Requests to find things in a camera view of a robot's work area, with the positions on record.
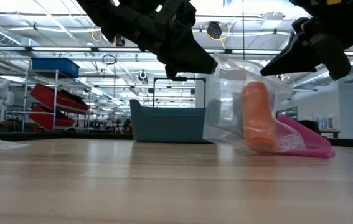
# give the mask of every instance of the white robot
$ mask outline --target white robot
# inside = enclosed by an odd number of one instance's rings
[[[0,79],[0,122],[6,120],[7,107],[14,104],[14,94],[9,91],[10,80]]]

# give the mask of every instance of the blue bin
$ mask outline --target blue bin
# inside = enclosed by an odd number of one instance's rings
[[[137,142],[209,143],[202,139],[205,108],[150,108],[131,100]]]
[[[32,59],[32,70],[38,70],[38,73],[42,71],[55,71],[61,72],[59,78],[78,78],[79,77],[79,66],[68,58],[33,58]],[[44,75],[46,77],[54,78],[53,72],[50,75]]]

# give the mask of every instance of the teal bin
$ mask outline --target teal bin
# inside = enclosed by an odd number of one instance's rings
[[[209,143],[202,139],[205,108],[151,108],[131,100],[137,142]]]

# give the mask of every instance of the orange bottle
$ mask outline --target orange bottle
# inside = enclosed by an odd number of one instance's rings
[[[250,82],[242,91],[243,130],[247,146],[256,152],[275,151],[275,121],[269,92],[262,82]]]

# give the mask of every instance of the table surface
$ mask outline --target table surface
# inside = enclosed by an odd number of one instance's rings
[[[353,223],[351,148],[316,159],[210,144],[27,143],[0,151],[0,224]]]

